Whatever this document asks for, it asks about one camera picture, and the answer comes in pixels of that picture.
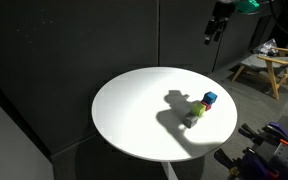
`white tabletop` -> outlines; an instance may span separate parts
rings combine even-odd
[[[212,91],[217,100],[191,129],[181,120]],[[198,73],[169,67],[124,73],[94,98],[92,117],[100,134],[135,157],[160,162],[197,158],[224,143],[234,131],[237,111],[219,84]]]

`floor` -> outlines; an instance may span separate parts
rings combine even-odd
[[[261,129],[269,121],[288,116],[288,86],[279,89],[280,100],[270,95],[269,84],[263,84],[251,75],[242,74],[231,82],[230,65],[209,75],[232,96],[238,111],[238,122],[232,136],[221,148],[231,158],[241,157],[242,150],[251,147],[250,140],[237,129],[247,123],[252,129]],[[181,180],[227,179],[228,170],[218,163],[210,152],[202,158],[172,163]],[[106,143],[100,135],[94,135],[71,149],[53,156],[56,180],[107,180],[107,179],[167,179],[162,166],[126,155]]]

